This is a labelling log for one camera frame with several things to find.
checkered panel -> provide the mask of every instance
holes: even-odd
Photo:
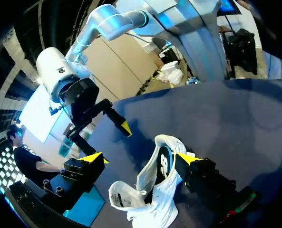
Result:
[[[29,147],[23,147],[30,153],[35,154]],[[25,183],[26,176],[22,174],[14,161],[13,150],[5,147],[0,152],[0,192],[4,194],[5,189],[15,182]]]

shoe logo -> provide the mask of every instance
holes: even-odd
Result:
[[[167,178],[167,168],[168,168],[168,161],[167,158],[162,154],[161,155],[161,173]]]

monitor screen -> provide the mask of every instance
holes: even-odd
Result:
[[[219,11],[217,12],[217,16],[233,15],[233,14],[241,14],[240,10],[238,9],[234,1],[222,0],[222,5]]]
[[[49,94],[43,85],[40,85],[22,110],[19,120],[25,127],[43,143],[46,141],[54,123],[62,111],[51,115],[49,111]],[[50,102],[52,108],[60,104]]]

white bag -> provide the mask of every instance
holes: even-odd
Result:
[[[183,78],[183,73],[181,70],[179,69],[175,69],[174,71],[172,71],[169,75],[168,75],[168,80],[171,84],[173,85],[177,85],[181,82],[182,78]]]
[[[161,72],[159,73],[158,77],[156,77],[156,78],[157,78],[158,80],[160,80],[160,81],[166,83],[166,82],[168,82],[168,73],[165,74],[164,72],[161,71]]]
[[[161,72],[170,74],[175,69],[179,69],[178,61],[173,61],[165,64],[164,66],[161,67]]]

shoe insole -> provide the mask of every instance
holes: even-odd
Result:
[[[168,146],[162,146],[158,152],[157,162],[157,171],[156,171],[156,182],[155,185],[164,181],[171,171],[173,166],[174,156],[171,153],[171,149]],[[152,189],[145,198],[145,203],[151,203],[152,201]]]

